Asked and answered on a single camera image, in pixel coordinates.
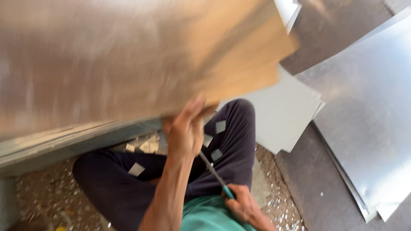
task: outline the sheet metal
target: sheet metal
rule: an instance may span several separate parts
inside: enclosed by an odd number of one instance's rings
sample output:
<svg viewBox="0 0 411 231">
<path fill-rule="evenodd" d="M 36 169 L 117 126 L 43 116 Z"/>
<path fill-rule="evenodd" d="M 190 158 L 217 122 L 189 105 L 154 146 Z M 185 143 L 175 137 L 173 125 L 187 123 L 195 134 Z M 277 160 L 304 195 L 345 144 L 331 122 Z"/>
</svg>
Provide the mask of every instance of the sheet metal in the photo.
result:
<svg viewBox="0 0 411 231">
<path fill-rule="evenodd" d="M 327 102 L 315 124 L 369 209 L 411 192 L 411 16 L 295 77 Z"/>
</svg>

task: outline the dirty floor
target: dirty floor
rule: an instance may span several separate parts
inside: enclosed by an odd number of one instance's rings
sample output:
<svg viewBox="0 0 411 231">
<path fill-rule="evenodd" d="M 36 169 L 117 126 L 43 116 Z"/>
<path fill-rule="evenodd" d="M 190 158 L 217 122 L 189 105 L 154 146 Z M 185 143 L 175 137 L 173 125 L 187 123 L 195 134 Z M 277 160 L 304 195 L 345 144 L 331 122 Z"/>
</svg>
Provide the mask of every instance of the dirty floor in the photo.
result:
<svg viewBox="0 0 411 231">
<path fill-rule="evenodd" d="M 265 188 L 266 194 L 261 195 L 260 190 L 252 193 L 264 197 L 263 201 L 260 198 L 262 211 L 279 230 L 304 230 L 298 207 L 290 196 L 272 153 L 257 146 L 256 157 L 256 164 L 259 166 L 255 165 L 254 169 L 258 167 L 259 173 L 257 179 L 253 178 L 253 184 L 265 185 L 253 187 Z M 107 222 L 101 221 L 99 212 L 73 179 L 71 169 L 77 158 L 15 178 L 21 221 L 11 231 L 55 231 L 60 226 L 73 231 L 109 230 Z"/>
</svg>

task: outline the man's right hand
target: man's right hand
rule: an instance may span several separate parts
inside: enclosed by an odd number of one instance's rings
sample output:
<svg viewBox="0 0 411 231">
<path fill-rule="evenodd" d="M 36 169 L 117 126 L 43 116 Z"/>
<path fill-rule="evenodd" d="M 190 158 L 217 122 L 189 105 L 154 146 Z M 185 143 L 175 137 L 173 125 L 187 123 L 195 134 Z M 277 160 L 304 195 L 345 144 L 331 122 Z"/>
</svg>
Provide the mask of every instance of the man's right hand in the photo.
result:
<svg viewBox="0 0 411 231">
<path fill-rule="evenodd" d="M 258 231 L 278 230 L 260 210 L 248 186 L 235 184 L 228 184 L 227 186 L 236 199 L 228 198 L 224 191 L 222 196 L 225 197 L 226 206 L 233 212 L 237 219 L 250 223 Z"/>
</svg>

